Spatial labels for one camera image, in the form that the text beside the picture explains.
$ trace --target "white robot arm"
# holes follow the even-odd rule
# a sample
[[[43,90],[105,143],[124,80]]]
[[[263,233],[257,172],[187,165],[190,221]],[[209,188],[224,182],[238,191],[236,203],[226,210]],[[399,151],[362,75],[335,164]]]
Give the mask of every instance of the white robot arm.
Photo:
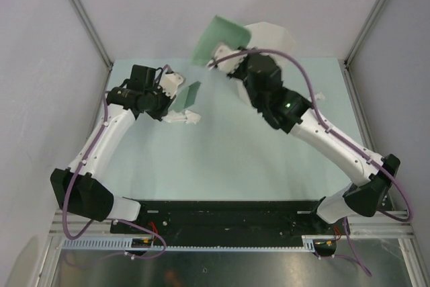
[[[318,119],[311,102],[283,87],[281,69],[270,56],[262,55],[258,50],[254,50],[253,54],[236,55],[239,52],[241,50],[231,50],[227,45],[220,44],[208,66],[216,67],[235,79],[239,96],[261,112],[272,128],[282,129],[307,142],[342,169],[351,180],[346,188],[320,201],[312,211],[314,224],[324,231],[325,224],[333,224],[351,214],[373,216],[392,185],[379,168],[394,176],[400,165],[397,157],[388,155],[383,158],[359,145],[319,112]],[[333,133],[341,135],[350,145]],[[364,159],[351,145],[365,152],[369,159]]]
[[[107,94],[106,118],[101,118],[85,146],[67,169],[55,169],[51,183],[58,205],[65,201],[69,212],[93,220],[121,218],[136,220],[140,204],[114,196],[103,187],[103,176],[108,163],[129,127],[146,112],[162,120],[176,98],[184,78],[175,72],[163,71],[155,79],[156,69],[134,65],[127,88],[115,87]],[[67,190],[72,182],[70,194]]]

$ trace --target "red wire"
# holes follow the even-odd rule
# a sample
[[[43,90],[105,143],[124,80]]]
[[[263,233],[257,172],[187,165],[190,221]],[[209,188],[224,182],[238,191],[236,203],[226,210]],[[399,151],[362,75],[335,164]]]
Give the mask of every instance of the red wire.
[[[157,227],[155,226],[155,223],[154,223],[153,221],[149,222],[148,224],[149,224],[150,226],[152,226],[153,231],[154,231],[156,234],[158,234],[158,233],[159,233],[159,231],[157,230]]]
[[[342,233],[341,233],[341,231],[336,226],[334,226],[334,229],[335,229],[336,236],[339,236],[339,237],[336,238],[336,241],[339,241],[341,239],[341,237],[342,237]]]

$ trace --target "light blue table surface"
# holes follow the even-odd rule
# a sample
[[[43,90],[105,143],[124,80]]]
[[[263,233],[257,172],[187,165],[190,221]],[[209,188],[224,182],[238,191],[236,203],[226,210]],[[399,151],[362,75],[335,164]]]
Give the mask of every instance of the light blue table surface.
[[[335,58],[301,58],[322,113],[361,143]],[[345,187],[346,175],[305,142],[272,129],[237,95],[224,73],[183,59],[117,60],[108,89],[130,76],[133,64],[180,72],[201,81],[197,124],[159,122],[141,115],[125,134],[102,179],[114,194],[156,200],[317,200]],[[288,65],[284,86],[308,97],[300,72]]]

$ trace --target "cable clip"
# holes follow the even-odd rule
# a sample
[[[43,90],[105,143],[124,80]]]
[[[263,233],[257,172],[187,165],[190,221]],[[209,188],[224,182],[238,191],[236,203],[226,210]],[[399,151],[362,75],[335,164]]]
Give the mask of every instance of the cable clip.
[[[331,130],[333,129],[333,125],[329,124],[329,127],[325,130],[326,134],[329,134],[331,132]]]
[[[369,158],[368,159],[366,159],[366,164],[368,164],[368,165],[370,165],[371,163],[372,163],[372,161],[373,161],[373,158],[371,158],[370,156],[368,156]]]
[[[216,62],[216,57],[212,57],[209,63],[206,65],[209,68],[209,71],[216,68],[216,65],[214,64]]]

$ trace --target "white plastic part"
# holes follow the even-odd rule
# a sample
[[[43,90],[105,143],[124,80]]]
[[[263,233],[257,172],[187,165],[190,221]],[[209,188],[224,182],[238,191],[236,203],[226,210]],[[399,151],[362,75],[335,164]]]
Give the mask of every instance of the white plastic part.
[[[343,194],[349,189],[351,184],[346,188],[338,191],[336,194],[325,198],[318,209],[316,214],[322,218],[325,222],[332,224],[338,221],[340,218],[355,214],[352,209],[348,207],[343,199]]]
[[[91,173],[100,183],[103,182],[103,174],[108,166],[108,163],[114,154],[114,151],[121,141],[121,138],[126,131],[131,127],[135,121],[135,117],[130,110],[125,110],[122,106],[117,104],[110,104],[107,107],[108,112],[108,126],[104,129],[98,142],[95,144],[84,166],[79,171],[80,175]],[[79,161],[82,159],[85,151],[87,151],[89,145],[93,142],[96,134],[99,132],[100,126],[103,124],[103,120],[100,120],[98,125],[94,128],[91,136],[88,138],[85,146],[76,158],[69,164],[71,172],[74,172],[78,167]]]
[[[324,93],[323,92],[318,92],[318,93],[315,93],[314,94],[315,95],[315,99],[317,100],[317,101],[319,101],[319,100],[325,100],[325,95],[324,95]]]
[[[172,110],[163,118],[163,121],[168,123],[185,122],[186,124],[197,124],[201,118],[199,114],[189,110],[185,110],[184,112],[175,112]]]
[[[116,147],[120,143],[121,138],[135,121],[133,113],[130,110],[125,110],[122,106],[110,104],[107,108],[107,122],[103,122],[103,119],[100,120],[81,152],[69,165],[72,172],[76,170],[79,161],[85,154],[85,151],[87,151],[89,145],[93,142],[96,134],[99,132],[100,126],[104,124],[106,127],[103,133],[91,150],[88,158],[83,162],[83,166],[79,171],[79,174],[81,175],[91,173],[93,178],[100,183],[103,182],[104,171],[106,170]],[[138,202],[114,196],[114,204],[107,217],[134,221],[139,214],[139,210],[140,204]]]
[[[232,50],[225,44],[220,44],[220,46],[215,50],[214,52],[214,59],[219,59],[234,53],[240,52],[239,50]],[[221,62],[218,64],[218,70],[223,71],[227,74],[233,73],[234,70],[237,69],[239,64],[243,61],[245,58],[245,55],[243,56],[237,56],[234,58],[230,58],[229,60],[225,60],[224,62]],[[251,105],[251,100],[249,99],[248,92],[245,89],[245,86],[243,85],[243,82],[241,80],[235,80],[237,84],[237,92],[239,94],[239,97],[249,106]]]
[[[226,57],[228,55],[239,53],[240,50],[232,50],[229,48],[226,44],[221,43],[214,51],[213,58],[215,60]],[[233,58],[230,58],[228,60],[225,60],[224,62],[221,62],[218,64],[218,70],[225,72],[226,74],[233,73],[235,69],[239,66],[239,64],[243,61],[245,58],[244,55],[242,56],[236,56]]]
[[[189,110],[185,111],[185,117],[186,117],[186,121],[185,121],[186,124],[197,124],[200,121],[200,119],[202,119],[202,117],[199,114]]]
[[[246,25],[251,31],[251,40],[247,48],[269,48],[293,55],[296,42],[286,28],[267,22]],[[288,60],[278,55],[272,56],[280,67],[285,67]]]
[[[325,157],[330,159],[345,172],[356,186],[362,186],[368,183],[370,181],[370,174],[377,174],[378,169],[376,169],[376,167],[367,163],[363,157],[359,156],[355,151],[346,146],[332,134],[327,133],[323,126],[318,124],[318,120],[316,119],[315,111],[313,109],[308,109],[308,111],[306,111],[302,116],[302,120],[303,122],[301,124],[296,124],[291,129],[291,134],[306,141]],[[353,139],[341,132],[337,127],[333,126],[329,121],[327,121],[327,124],[330,124],[330,127],[333,130],[344,136],[355,146],[362,149],[376,163],[382,165],[381,155],[359,145]]]
[[[114,205],[107,218],[121,218],[122,220],[134,221],[140,211],[140,203],[114,196]]]
[[[165,73],[161,77],[160,86],[163,92],[170,98],[174,97],[179,89],[179,86],[185,81],[184,77],[179,73]]]

